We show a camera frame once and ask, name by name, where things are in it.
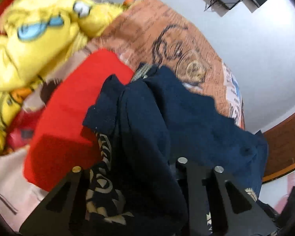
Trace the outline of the navy patterned hooded sweater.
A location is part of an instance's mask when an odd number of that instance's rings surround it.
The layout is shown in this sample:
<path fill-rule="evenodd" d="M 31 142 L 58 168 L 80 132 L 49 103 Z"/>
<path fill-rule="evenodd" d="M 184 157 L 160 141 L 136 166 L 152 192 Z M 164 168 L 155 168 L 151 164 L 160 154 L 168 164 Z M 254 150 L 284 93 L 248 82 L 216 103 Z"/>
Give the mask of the navy patterned hooded sweater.
<path fill-rule="evenodd" d="M 213 98 L 187 90 L 167 67 L 126 85 L 108 76 L 83 124 L 102 156 L 86 194 L 91 235 L 184 235 L 189 214 L 179 157 L 223 167 L 258 199 L 268 155 L 263 135 L 219 114 Z"/>

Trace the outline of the red folded garment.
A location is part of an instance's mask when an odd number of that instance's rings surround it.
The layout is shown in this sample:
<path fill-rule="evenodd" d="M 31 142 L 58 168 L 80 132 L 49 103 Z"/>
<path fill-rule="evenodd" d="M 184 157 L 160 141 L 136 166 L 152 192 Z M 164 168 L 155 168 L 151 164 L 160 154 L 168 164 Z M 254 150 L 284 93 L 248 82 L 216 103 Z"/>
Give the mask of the red folded garment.
<path fill-rule="evenodd" d="M 116 75 L 126 84 L 133 74 L 115 53 L 100 49 L 56 88 L 38 121 L 24 162 L 28 182 L 51 191 L 74 166 L 88 169 L 101 161 L 98 140 L 82 123 L 108 76 Z"/>

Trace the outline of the wooden wardrobe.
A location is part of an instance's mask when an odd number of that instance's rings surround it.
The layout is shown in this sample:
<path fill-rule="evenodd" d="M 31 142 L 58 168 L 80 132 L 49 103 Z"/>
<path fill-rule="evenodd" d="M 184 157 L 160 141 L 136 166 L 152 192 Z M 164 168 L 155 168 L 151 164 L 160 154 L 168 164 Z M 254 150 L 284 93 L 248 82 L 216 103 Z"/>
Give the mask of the wooden wardrobe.
<path fill-rule="evenodd" d="M 264 133 L 269 157 L 263 183 L 283 177 L 295 170 L 295 113 Z"/>

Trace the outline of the yellow cartoon print blanket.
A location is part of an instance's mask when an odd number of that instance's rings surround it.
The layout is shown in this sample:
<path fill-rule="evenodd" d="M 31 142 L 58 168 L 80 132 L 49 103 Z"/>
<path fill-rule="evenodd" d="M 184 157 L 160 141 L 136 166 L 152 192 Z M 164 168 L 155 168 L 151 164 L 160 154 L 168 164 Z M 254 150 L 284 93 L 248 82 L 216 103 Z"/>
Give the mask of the yellow cartoon print blanket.
<path fill-rule="evenodd" d="M 94 0 L 16 0 L 0 35 L 0 155 L 24 100 L 124 7 Z"/>

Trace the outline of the printed newspaper pattern bedspread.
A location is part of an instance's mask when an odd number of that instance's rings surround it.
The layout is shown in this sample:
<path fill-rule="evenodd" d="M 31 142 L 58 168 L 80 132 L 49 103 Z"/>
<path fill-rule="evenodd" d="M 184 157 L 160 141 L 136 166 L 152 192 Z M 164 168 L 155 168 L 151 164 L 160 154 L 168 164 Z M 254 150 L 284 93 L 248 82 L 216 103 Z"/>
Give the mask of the printed newspaper pattern bedspread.
<path fill-rule="evenodd" d="M 237 81 L 205 36 L 163 2 L 143 0 L 49 74 L 24 100 L 11 123 L 6 150 L 0 156 L 0 215 L 14 231 L 48 192 L 23 174 L 38 121 L 56 88 L 100 49 L 115 53 L 133 72 L 139 71 L 141 63 L 170 67 L 187 88 L 213 97 L 219 113 L 233 118 L 238 127 L 245 126 Z"/>

